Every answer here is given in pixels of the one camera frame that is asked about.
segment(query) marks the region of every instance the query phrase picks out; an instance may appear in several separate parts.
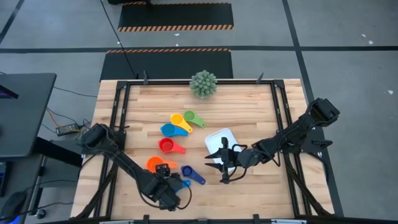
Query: power strip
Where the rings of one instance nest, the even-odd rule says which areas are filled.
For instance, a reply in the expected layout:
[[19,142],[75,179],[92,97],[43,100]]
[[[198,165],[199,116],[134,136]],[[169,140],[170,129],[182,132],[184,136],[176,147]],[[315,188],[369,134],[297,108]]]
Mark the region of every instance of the power strip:
[[76,123],[55,128],[57,136],[64,136],[67,134],[77,133],[76,130],[80,131],[80,127]]

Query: concrete floor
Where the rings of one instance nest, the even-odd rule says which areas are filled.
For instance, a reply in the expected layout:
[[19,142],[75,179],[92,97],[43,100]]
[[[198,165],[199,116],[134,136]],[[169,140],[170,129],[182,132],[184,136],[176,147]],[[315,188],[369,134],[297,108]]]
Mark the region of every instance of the concrete floor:
[[[119,36],[125,47],[293,46],[282,0],[230,2],[233,30],[119,33]],[[0,30],[17,3],[16,0],[0,2]],[[301,46],[398,45],[397,1],[288,0],[288,3]],[[117,26],[121,6],[105,5]],[[95,95],[105,53],[9,54],[6,50],[92,47],[118,47],[100,0],[24,0],[0,43],[0,71],[54,72],[58,75],[56,86]],[[264,78],[302,78],[294,51],[233,50],[231,57],[235,78],[257,78],[262,72]],[[398,52],[314,51],[303,52],[303,58],[315,97],[329,98],[341,111],[338,122],[324,130],[325,137],[334,142],[329,152],[344,215],[398,220]],[[83,118],[91,119],[94,107],[94,98],[58,90],[53,91],[49,103],[50,109],[79,123]],[[62,124],[70,122],[59,117],[57,120]],[[47,115],[43,124],[55,129]],[[45,128],[40,129],[39,135],[57,139]],[[73,187],[46,189],[41,204],[71,202],[74,192]],[[50,207],[48,217],[41,222],[65,220],[71,207]],[[37,220],[31,217],[27,223]]]

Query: artificial plant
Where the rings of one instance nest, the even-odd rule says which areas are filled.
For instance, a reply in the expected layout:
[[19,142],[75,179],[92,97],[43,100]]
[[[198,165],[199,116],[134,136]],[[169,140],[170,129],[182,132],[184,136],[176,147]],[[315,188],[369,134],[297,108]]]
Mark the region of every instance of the artificial plant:
[[189,87],[193,90],[193,94],[199,98],[208,98],[217,90],[216,76],[206,70],[198,72],[192,76]]

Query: white tray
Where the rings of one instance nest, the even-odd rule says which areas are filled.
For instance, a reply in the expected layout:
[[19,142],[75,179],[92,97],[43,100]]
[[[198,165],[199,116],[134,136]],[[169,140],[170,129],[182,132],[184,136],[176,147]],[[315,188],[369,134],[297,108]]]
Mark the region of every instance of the white tray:
[[[221,138],[226,137],[228,139],[228,148],[232,148],[234,144],[237,144],[235,137],[233,136],[231,130],[229,128],[224,128],[221,129],[205,138],[205,143],[206,147],[209,150],[210,154],[215,153],[218,151],[219,148],[223,147],[223,144],[221,143]],[[241,152],[242,149],[239,146],[236,146],[234,148],[234,151],[236,152]],[[214,163],[219,163],[222,164],[223,161],[221,161],[220,158],[213,159]],[[228,171],[231,172],[233,171],[234,168],[229,168]]]

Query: black floor mat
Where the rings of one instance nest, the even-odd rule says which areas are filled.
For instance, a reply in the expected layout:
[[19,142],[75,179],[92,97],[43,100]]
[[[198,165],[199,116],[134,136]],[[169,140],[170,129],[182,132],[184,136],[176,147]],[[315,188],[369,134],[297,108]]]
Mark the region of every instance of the black floor mat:
[[[143,79],[191,78],[207,70],[217,78],[233,78],[231,52],[217,48],[169,48],[127,50],[133,70]],[[104,61],[101,80],[134,79],[122,50],[110,50]]]
[[120,32],[170,30],[225,30],[233,28],[232,7],[227,2],[125,3],[119,21]]

